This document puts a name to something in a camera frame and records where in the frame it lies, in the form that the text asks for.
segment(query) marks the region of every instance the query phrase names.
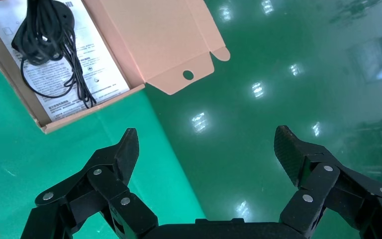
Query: instruction manual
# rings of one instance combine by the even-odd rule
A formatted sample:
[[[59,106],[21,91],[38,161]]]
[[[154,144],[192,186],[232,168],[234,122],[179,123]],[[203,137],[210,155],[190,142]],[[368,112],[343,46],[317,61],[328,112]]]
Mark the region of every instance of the instruction manual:
[[[86,84],[100,104],[129,90],[117,65],[113,61],[99,32],[81,0],[63,1],[74,14],[78,59],[83,68]],[[21,54],[11,47],[12,39],[25,18],[26,0],[0,1],[0,38],[20,67]],[[67,90],[63,84],[70,79],[72,69],[65,58],[33,66],[26,61],[24,74],[29,84],[38,92],[56,96]],[[36,95],[51,121],[57,121],[84,110],[84,103],[78,99],[77,86],[64,97],[50,99]]]

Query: box lid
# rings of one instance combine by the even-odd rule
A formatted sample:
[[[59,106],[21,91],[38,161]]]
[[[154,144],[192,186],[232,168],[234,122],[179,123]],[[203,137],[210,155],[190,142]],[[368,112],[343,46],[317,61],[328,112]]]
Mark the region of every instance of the box lid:
[[[213,73],[210,52],[221,61],[230,58],[203,0],[99,1],[141,78],[167,94]]]

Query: green floor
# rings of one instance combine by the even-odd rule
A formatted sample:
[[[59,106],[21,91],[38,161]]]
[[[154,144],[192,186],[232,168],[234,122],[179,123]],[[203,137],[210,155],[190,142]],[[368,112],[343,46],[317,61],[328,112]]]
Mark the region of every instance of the green floor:
[[[231,60],[147,94],[207,218],[278,220],[296,190],[273,151],[280,124],[382,180],[382,1],[206,3]],[[328,211],[314,238],[339,237],[358,236]]]
[[[128,127],[140,140],[131,191],[161,224],[204,218],[144,92],[45,135],[0,73],[0,239],[19,238],[37,194],[79,171],[95,149],[119,142]],[[75,238],[116,237],[95,215]]]
[[[37,193],[126,127],[141,143],[130,187],[162,224],[277,222],[296,191],[273,151],[280,124],[382,181],[382,0],[206,3],[232,58],[173,96],[148,86],[43,135],[0,74],[0,238],[18,238]],[[113,234],[96,216],[76,238]],[[335,238],[358,234],[327,211],[314,239]]]

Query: black cable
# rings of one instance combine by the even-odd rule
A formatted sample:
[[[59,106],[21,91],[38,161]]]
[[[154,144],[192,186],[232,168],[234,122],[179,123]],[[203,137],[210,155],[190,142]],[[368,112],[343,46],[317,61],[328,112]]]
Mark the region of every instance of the black cable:
[[[29,89],[40,96],[54,99],[65,96],[77,84],[78,99],[83,101],[86,108],[91,108],[96,100],[83,77],[83,69],[77,56],[74,27],[67,24],[67,15],[61,14],[62,10],[66,11],[65,7],[71,13],[67,6],[58,1],[27,0],[27,15],[13,45],[22,54],[21,76]],[[59,61],[63,57],[71,65],[73,72],[71,78],[64,83],[64,87],[68,88],[66,92],[58,96],[48,96],[38,92],[27,82],[24,76],[25,61],[38,66],[48,61]]]

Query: cardboard box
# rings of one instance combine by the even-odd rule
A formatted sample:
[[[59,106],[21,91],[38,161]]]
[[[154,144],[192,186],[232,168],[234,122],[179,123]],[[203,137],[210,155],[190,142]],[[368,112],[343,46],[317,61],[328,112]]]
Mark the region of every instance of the cardboard box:
[[[96,107],[51,122],[0,40],[0,71],[36,124],[50,133],[132,95],[149,83],[167,94],[214,72],[210,52],[229,51],[203,0],[83,0],[131,90]],[[187,80],[184,72],[191,71]]]

